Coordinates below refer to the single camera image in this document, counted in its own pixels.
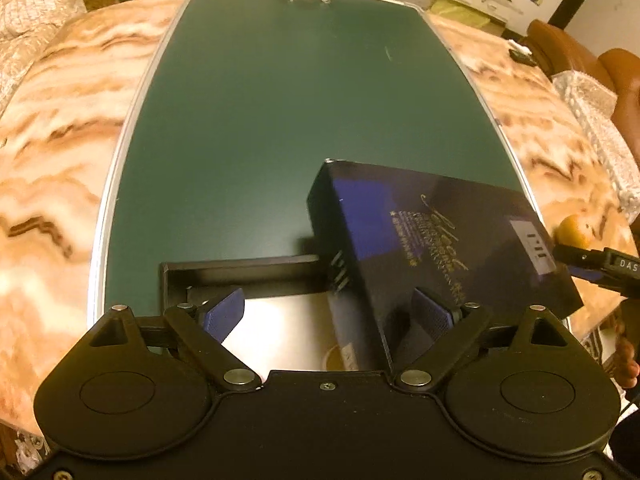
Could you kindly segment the dark blue box lid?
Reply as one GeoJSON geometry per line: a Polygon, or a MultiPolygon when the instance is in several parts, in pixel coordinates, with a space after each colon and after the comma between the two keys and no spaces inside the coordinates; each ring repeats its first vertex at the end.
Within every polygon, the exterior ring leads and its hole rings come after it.
{"type": "Polygon", "coordinates": [[[411,315],[425,288],[448,304],[491,308],[497,327],[532,304],[567,318],[582,306],[552,256],[552,241],[525,196],[484,183],[329,160],[307,197],[320,259],[340,255],[366,300],[385,349],[401,370],[433,341],[411,315]]]}

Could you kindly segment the round tin red label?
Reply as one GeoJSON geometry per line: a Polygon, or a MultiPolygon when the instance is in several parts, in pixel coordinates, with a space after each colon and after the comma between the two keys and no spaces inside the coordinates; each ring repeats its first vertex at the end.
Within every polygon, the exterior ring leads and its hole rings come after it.
{"type": "Polygon", "coordinates": [[[343,370],[356,372],[359,370],[354,346],[346,344],[341,347],[339,344],[334,344],[322,358],[321,369],[326,372],[342,372],[343,370]]]}

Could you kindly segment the small dark object on table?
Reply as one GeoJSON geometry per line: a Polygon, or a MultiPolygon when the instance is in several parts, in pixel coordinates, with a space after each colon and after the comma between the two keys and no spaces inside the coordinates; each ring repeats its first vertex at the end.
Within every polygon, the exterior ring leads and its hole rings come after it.
{"type": "Polygon", "coordinates": [[[537,66],[536,61],[529,54],[526,54],[525,52],[522,52],[518,49],[511,48],[509,50],[509,55],[511,60],[515,63],[526,65],[529,67],[537,66]]]}

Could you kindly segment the orange fruit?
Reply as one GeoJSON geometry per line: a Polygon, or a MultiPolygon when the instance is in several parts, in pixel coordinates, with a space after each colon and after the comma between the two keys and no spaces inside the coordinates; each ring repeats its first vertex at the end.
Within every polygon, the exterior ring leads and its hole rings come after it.
{"type": "Polygon", "coordinates": [[[554,238],[560,245],[588,249],[594,239],[593,228],[580,214],[570,214],[555,229],[554,238]]]}

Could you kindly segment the black open box base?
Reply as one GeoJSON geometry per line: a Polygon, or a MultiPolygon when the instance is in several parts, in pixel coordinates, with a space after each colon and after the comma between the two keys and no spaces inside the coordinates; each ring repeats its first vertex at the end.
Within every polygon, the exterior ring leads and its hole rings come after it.
{"type": "Polygon", "coordinates": [[[359,370],[387,366],[380,332],[340,255],[168,262],[160,267],[163,308],[195,307],[221,292],[244,292],[242,321],[223,342],[260,376],[322,370],[334,344],[352,344],[359,370]]]}

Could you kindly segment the brown leather chair right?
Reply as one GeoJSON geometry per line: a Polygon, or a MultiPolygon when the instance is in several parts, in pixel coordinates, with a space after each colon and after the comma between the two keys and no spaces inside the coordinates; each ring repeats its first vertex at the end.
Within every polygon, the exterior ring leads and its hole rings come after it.
{"type": "Polygon", "coordinates": [[[566,70],[576,70],[597,79],[616,94],[612,122],[634,160],[639,162],[638,56],[620,48],[597,56],[564,30],[539,20],[528,25],[523,44],[529,47],[538,66],[549,78],[566,70]]]}

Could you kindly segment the green desk mat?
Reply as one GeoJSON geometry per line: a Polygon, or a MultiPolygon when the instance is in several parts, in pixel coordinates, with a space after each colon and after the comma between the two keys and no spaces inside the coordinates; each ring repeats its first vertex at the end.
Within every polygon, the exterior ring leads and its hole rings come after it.
{"type": "Polygon", "coordinates": [[[118,144],[93,321],[167,323],[164,263],[320,259],[307,197],[329,160],[528,193],[472,80],[410,6],[186,0],[118,144]]]}

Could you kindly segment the white lace sofa cover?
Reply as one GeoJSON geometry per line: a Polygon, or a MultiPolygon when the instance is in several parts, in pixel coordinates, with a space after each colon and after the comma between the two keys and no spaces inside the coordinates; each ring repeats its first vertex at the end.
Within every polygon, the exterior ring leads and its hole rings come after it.
{"type": "Polygon", "coordinates": [[[1,0],[1,113],[29,69],[84,0],[1,0]]]}

